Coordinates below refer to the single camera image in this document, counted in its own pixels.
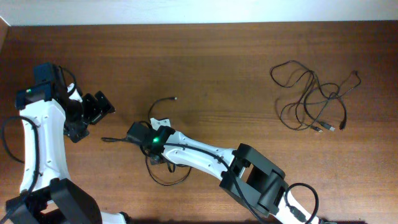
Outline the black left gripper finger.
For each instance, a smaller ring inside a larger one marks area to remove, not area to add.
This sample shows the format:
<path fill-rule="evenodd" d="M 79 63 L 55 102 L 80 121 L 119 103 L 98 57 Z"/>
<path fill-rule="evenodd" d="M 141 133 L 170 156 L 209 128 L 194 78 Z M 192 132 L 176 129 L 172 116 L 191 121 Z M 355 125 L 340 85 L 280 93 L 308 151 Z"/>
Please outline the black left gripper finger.
<path fill-rule="evenodd" d="M 114 106 L 111 104 L 111 102 L 107 99 L 107 97 L 104 95 L 102 91 L 98 91 L 95 94 L 95 98 L 96 98 L 96 105 L 100 110 L 100 114 L 102 116 L 106 116 L 109 113 L 115 112 Z"/>
<path fill-rule="evenodd" d="M 88 123 L 95 125 L 102 114 L 99 101 L 90 93 L 83 97 L 83 119 Z"/>

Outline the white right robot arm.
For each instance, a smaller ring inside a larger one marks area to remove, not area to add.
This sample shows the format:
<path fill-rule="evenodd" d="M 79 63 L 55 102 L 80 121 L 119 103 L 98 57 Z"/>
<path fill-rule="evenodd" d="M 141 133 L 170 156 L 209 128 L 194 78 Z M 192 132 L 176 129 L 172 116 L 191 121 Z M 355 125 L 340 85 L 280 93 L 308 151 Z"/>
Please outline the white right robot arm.
<path fill-rule="evenodd" d="M 189 166 L 220 180 L 220 187 L 258 220 L 272 215 L 281 223 L 324 223 L 319 205 L 308 212 L 294 199 L 294 187 L 285 172 L 253 147 L 237 149 L 211 146 L 193 140 L 169 125 L 146 126 L 135 122 L 127 140 L 137 144 L 156 163 Z"/>

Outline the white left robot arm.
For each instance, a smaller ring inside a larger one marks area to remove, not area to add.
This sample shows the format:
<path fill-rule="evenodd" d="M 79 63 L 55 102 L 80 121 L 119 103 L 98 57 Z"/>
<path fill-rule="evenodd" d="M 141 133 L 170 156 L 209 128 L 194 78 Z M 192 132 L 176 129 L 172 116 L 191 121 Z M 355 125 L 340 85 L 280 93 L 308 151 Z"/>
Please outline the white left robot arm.
<path fill-rule="evenodd" d="M 102 212 L 96 200 L 71 180 L 65 138 L 77 143 L 114 106 L 98 91 L 83 94 L 67 84 L 68 70 L 53 63 L 34 68 L 35 84 L 17 92 L 15 107 L 24 127 L 24 175 L 19 196 L 6 202 L 1 223 L 130 223 L 124 212 Z"/>

